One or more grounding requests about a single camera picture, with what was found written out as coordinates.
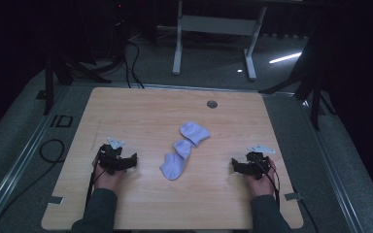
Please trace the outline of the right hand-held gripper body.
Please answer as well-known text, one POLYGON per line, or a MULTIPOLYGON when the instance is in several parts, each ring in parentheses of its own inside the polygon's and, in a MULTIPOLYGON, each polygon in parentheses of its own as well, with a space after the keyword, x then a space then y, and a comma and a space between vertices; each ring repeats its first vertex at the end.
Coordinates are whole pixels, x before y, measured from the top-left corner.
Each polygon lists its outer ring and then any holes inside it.
POLYGON ((263 177, 272 181, 269 172, 275 171, 275 168, 272 166, 270 157, 265 156, 262 150, 255 147, 248 148, 248 151, 246 158, 250 168, 249 176, 255 177, 258 181, 263 177))

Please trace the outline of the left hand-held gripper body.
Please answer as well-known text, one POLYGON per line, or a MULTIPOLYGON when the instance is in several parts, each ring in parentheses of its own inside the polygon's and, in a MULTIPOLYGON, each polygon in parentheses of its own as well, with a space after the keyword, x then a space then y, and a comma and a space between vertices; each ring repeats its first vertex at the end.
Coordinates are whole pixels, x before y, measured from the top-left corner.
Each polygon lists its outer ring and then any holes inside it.
POLYGON ((97 152, 98 164, 109 174, 123 170, 123 159, 120 157, 124 141, 107 138, 107 144, 103 144, 97 152))

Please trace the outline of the white sock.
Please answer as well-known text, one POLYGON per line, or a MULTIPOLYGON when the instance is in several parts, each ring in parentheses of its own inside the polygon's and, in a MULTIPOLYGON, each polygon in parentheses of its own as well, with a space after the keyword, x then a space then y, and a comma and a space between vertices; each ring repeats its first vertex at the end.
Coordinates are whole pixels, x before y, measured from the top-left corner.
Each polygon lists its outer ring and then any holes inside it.
POLYGON ((184 123, 180 127, 180 132, 186 139, 190 140, 195 147, 198 147, 203 140, 211 136, 210 132, 205 127, 196 122, 184 123))
POLYGON ((165 154, 164 162, 160 165, 163 176, 169 180, 176 180, 184 171, 184 167, 191 154, 190 140, 183 139, 174 143, 174 151, 165 154))

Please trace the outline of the person's right hand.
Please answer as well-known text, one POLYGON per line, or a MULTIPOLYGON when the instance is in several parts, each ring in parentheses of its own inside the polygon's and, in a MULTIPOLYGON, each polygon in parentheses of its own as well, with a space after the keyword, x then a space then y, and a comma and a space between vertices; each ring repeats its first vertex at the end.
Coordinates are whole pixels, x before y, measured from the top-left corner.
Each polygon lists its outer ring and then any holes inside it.
POLYGON ((249 185, 253 198, 264 195, 275 195, 275 170, 276 166, 272 160, 269 160, 271 168, 261 179, 257 180, 254 176, 244 175, 244 179, 249 185))

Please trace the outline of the person's left hand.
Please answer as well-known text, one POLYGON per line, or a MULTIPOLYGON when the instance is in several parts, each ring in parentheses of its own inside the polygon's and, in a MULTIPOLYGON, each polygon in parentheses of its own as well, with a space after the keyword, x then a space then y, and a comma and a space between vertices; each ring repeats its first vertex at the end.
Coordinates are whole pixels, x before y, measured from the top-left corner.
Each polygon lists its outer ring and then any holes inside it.
POLYGON ((93 163, 94 167, 94 179, 93 185, 95 189, 108 189, 114 192, 114 194, 119 193, 119 184, 124 171, 115 171, 113 175, 107 173, 97 162, 93 163))

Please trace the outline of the black tripod stand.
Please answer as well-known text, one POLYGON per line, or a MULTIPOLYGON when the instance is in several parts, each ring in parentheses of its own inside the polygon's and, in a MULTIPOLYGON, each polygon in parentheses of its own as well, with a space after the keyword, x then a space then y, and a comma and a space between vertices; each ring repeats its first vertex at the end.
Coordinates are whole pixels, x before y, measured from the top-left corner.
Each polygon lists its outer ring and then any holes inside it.
POLYGON ((45 116, 49 114, 54 105, 53 76, 56 76, 62 84, 70 85, 73 82, 70 67, 77 69, 96 82, 111 83, 111 81, 101 78, 78 61, 61 52, 58 48, 50 48, 45 51, 45 116))
POLYGON ((330 53, 330 40, 325 36, 318 34, 309 38, 303 52, 295 62, 289 77, 276 85, 262 89, 259 93, 273 94, 294 83, 300 82, 299 87, 294 93, 296 100, 305 101, 312 96, 312 107, 310 111, 310 120, 316 130, 319 126, 319 112, 322 99, 322 85, 326 68, 328 66, 330 53))

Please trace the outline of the metal floor rail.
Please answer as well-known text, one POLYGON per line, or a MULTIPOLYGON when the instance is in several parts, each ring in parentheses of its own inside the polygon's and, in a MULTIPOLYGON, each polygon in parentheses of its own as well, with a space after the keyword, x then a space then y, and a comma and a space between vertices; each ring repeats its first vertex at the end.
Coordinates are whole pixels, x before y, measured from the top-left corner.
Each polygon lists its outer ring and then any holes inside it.
POLYGON ((46 103, 24 90, 0 121, 0 214, 68 91, 59 87, 46 112, 46 103))
POLYGON ((300 106, 303 109, 303 115, 310 125, 310 129, 312 130, 315 141, 318 144, 322 166, 325 170, 325 173, 334 191, 334 195, 350 228, 351 233, 364 233, 362 225, 357 217, 356 210, 353 207, 346 188, 344 187, 338 171, 332 161, 329 150, 326 147, 321 131, 317 130, 315 126, 310 122, 312 105, 307 100, 303 100, 300 102, 300 106))

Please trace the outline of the white desk frame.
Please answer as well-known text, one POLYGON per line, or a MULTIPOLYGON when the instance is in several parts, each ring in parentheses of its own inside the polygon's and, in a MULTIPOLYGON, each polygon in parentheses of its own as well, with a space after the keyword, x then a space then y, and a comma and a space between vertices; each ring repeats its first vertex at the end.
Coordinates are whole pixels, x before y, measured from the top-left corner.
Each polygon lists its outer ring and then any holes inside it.
POLYGON ((243 50, 243 55, 248 78, 250 81, 255 81, 257 75, 255 72, 253 53, 266 11, 266 7, 261 7, 257 19, 191 16, 183 13, 183 0, 179 0, 177 12, 177 41, 172 74, 179 75, 181 73, 183 55, 182 36, 184 31, 250 36, 252 38, 251 43, 243 50))

